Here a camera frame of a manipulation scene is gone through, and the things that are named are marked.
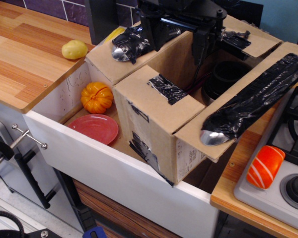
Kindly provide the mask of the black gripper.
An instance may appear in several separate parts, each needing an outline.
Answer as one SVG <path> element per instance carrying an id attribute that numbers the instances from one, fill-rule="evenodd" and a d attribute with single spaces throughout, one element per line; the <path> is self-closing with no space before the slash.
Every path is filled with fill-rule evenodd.
<path id="1" fill-rule="evenodd" d="M 212 0 L 139 0 L 138 11 L 144 36 L 157 52 L 172 39 L 170 24 L 194 30 L 195 65 L 202 65 L 216 42 L 223 38 L 221 27 L 226 10 Z M 215 27 L 202 27 L 207 23 L 214 23 Z"/>

